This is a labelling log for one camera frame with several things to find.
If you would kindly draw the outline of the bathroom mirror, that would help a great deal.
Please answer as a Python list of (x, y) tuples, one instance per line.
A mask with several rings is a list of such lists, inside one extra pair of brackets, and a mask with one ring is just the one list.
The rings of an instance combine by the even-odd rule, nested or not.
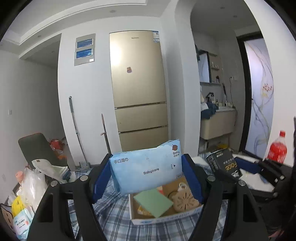
[(200, 82), (210, 83), (210, 65), (207, 51), (198, 51), (198, 68)]

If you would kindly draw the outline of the light blue tissue pack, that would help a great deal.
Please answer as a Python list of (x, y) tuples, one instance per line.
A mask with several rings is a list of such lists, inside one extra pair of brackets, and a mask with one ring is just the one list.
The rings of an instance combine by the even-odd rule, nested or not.
[(14, 217), (13, 224), (18, 240), (27, 240), (33, 218), (34, 212), (30, 208), (23, 209)]

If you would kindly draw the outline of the blue wet wipes pack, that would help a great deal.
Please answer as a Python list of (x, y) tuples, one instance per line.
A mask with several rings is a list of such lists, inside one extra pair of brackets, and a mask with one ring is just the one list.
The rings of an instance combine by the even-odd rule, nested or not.
[(126, 195), (169, 184), (183, 175), (181, 157), (179, 140), (114, 154), (109, 158), (114, 188)]

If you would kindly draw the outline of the gold blue cigarette pack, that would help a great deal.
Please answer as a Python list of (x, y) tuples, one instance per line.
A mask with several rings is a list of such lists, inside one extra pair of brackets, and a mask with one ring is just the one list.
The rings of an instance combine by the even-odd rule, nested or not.
[(142, 216), (152, 217), (152, 214), (149, 211), (147, 211), (145, 208), (143, 208), (141, 205), (138, 207), (137, 213)]

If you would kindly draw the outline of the white paper bag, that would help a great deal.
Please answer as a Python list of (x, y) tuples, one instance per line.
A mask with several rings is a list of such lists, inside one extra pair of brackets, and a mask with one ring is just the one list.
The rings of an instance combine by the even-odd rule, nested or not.
[(73, 180), (73, 173), (67, 166), (55, 166), (46, 159), (33, 160), (32, 164), (39, 172), (56, 179), (60, 183), (67, 183)]

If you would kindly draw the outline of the black box gold lettering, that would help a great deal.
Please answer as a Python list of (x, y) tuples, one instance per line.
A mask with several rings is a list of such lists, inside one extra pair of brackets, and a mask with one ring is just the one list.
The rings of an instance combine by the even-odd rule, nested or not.
[(206, 157), (214, 176), (227, 183), (237, 183), (241, 171), (229, 149), (217, 150)]

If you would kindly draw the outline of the round tan slotted disc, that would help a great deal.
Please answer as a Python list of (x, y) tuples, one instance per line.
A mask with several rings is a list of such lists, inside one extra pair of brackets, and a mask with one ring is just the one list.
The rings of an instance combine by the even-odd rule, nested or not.
[(200, 202), (194, 198), (189, 186), (184, 182), (180, 182), (177, 191), (169, 194), (168, 198), (173, 202), (173, 209), (177, 213), (190, 211), (200, 206)]

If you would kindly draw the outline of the green pad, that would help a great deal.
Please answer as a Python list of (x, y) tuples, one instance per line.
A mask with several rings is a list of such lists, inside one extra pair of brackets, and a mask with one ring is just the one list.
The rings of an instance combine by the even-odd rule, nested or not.
[(158, 189), (143, 191), (135, 195), (134, 200), (149, 211), (154, 218), (161, 217), (172, 207), (173, 202)]

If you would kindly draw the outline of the red bag on floor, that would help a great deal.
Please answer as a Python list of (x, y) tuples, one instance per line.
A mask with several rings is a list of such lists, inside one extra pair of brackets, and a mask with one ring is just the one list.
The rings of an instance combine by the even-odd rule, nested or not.
[(60, 140), (50, 140), (50, 146), (53, 150), (63, 150), (63, 143)]

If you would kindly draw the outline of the decorated glass door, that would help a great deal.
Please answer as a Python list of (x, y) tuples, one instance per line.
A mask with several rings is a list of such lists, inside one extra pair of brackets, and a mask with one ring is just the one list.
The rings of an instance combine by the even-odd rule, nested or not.
[(245, 115), (239, 149), (257, 159), (265, 156), (273, 122), (274, 82), (261, 32), (237, 38), (245, 82)]

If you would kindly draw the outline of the dark grey chair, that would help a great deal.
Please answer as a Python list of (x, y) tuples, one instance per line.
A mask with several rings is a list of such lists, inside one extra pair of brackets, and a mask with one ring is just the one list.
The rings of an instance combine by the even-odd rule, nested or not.
[(23, 153), (24, 158), (32, 170), (35, 169), (32, 161), (36, 159), (46, 159), (54, 166), (68, 166), (66, 159), (59, 159), (49, 142), (42, 133), (22, 137), (18, 140), (18, 145)]

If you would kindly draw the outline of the white plastic bag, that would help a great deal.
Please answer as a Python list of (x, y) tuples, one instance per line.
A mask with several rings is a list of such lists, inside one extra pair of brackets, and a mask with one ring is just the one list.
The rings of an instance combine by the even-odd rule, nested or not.
[(17, 196), (21, 197), (25, 206), (30, 206), (36, 212), (48, 187), (45, 175), (36, 169), (25, 168), (18, 171), (15, 177), (20, 185)]

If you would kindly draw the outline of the grey wall electrical panel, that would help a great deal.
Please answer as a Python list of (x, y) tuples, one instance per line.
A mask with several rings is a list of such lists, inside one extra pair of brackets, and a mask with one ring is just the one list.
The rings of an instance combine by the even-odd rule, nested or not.
[(95, 60), (95, 34), (77, 37), (75, 42), (74, 66), (92, 63)]

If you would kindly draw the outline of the dark blue towel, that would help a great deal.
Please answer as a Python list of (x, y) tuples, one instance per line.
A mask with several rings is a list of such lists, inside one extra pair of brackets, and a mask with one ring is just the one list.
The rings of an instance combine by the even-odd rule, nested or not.
[(213, 116), (216, 111), (219, 109), (214, 103), (211, 102), (203, 102), (201, 103), (201, 120), (209, 120), (211, 116)]

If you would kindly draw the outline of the gold three-door refrigerator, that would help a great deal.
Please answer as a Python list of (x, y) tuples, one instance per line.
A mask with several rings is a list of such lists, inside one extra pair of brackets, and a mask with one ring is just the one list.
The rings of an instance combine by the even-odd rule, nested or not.
[(157, 31), (109, 35), (117, 129), (123, 151), (156, 147), (168, 140), (165, 75)]

